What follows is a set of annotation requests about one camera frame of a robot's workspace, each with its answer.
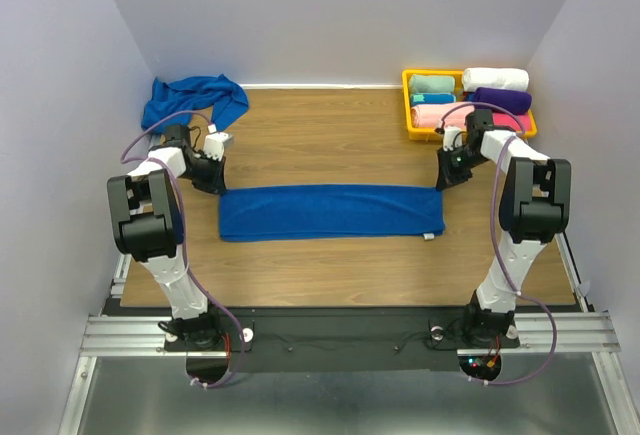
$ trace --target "crumpled blue towel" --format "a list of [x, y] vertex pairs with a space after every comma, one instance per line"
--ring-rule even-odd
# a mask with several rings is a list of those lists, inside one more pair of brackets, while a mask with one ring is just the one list
[[[180, 110], [201, 110], [213, 105], [213, 123], [218, 130], [229, 125], [249, 110], [249, 99], [240, 85], [224, 75], [189, 77], [173, 83], [153, 82], [151, 100], [144, 107], [142, 128], [146, 130], [167, 115]], [[163, 133], [166, 125], [188, 125], [191, 115], [180, 115], [154, 130]]]
[[220, 238], [230, 242], [440, 235], [442, 192], [400, 185], [291, 185], [229, 190]]

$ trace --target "yellow plastic crate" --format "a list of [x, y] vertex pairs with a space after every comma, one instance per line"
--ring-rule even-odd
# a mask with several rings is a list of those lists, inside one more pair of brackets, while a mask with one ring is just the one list
[[[404, 92], [405, 117], [407, 119], [407, 131], [409, 132], [409, 140], [442, 140], [442, 136], [437, 134], [435, 128], [416, 128], [411, 123], [411, 104], [409, 103], [409, 79], [411, 75], [451, 75], [456, 79], [456, 93], [462, 93], [462, 73], [463, 70], [413, 70], [408, 69], [402, 72], [402, 91]], [[531, 129], [525, 132], [524, 138], [535, 137], [538, 133], [536, 121], [533, 118], [533, 112], [527, 112], [531, 121]]]

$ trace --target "wooden tabletop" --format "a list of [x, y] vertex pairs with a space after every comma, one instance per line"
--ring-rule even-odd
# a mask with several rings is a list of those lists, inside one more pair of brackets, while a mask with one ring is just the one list
[[[229, 188], [315, 183], [435, 185], [437, 143], [410, 141], [400, 90], [251, 90], [251, 109], [228, 131]], [[203, 125], [200, 117], [192, 124]], [[445, 233], [252, 243], [218, 237], [218, 197], [181, 180], [191, 266], [230, 306], [464, 305], [493, 251], [489, 202], [495, 165], [444, 192]], [[572, 304], [555, 243], [536, 259], [524, 292]], [[142, 266], [131, 264], [130, 307], [167, 306]]]

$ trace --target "white wall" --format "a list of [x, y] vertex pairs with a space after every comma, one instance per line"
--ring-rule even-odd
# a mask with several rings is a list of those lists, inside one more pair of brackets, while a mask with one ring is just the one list
[[0, 432], [57, 433], [151, 73], [113, 0], [0, 0]]
[[537, 148], [571, 160], [568, 235], [640, 406], [638, 0], [567, 0], [529, 66]]
[[116, 0], [152, 71], [399, 83], [411, 66], [524, 66], [564, 0]]

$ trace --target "pink towel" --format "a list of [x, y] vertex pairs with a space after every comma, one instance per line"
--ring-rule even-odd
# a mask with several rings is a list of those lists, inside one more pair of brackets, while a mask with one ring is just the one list
[[[440, 119], [452, 108], [462, 105], [465, 102], [445, 103], [442, 105], [422, 104], [411, 109], [411, 122], [415, 128], [436, 128], [440, 124]], [[473, 106], [459, 108], [444, 121], [446, 127], [458, 127], [465, 129], [464, 121], [467, 115], [473, 112]], [[529, 115], [516, 115], [526, 131], [531, 130], [531, 120]], [[504, 113], [493, 113], [493, 123], [503, 127], [520, 130], [518, 124], [509, 115]]]

